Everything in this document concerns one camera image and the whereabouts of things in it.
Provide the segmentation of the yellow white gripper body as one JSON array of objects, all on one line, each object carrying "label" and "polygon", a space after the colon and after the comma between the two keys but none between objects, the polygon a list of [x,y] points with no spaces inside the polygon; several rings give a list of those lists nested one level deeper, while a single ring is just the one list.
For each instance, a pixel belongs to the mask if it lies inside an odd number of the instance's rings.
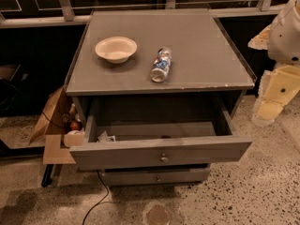
[{"label": "yellow white gripper body", "polygon": [[262,104],[285,107],[300,91],[300,67],[278,64],[262,75],[259,97]]}]

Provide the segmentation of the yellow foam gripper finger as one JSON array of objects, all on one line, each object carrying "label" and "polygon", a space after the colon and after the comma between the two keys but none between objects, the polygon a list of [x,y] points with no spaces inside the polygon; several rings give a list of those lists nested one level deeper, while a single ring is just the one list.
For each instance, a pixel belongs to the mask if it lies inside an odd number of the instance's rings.
[{"label": "yellow foam gripper finger", "polygon": [[283,111],[283,107],[257,99],[254,103],[251,121],[259,127],[266,127],[273,124],[276,118]]}]

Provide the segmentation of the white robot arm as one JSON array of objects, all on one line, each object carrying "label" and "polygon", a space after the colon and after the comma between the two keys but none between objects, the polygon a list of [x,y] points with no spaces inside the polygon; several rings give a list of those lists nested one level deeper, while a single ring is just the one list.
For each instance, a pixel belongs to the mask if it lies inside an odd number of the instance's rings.
[{"label": "white robot arm", "polygon": [[272,71],[263,73],[253,108],[252,122],[264,127],[274,123],[300,92],[300,0],[289,0],[248,46],[267,50],[276,62]]}]

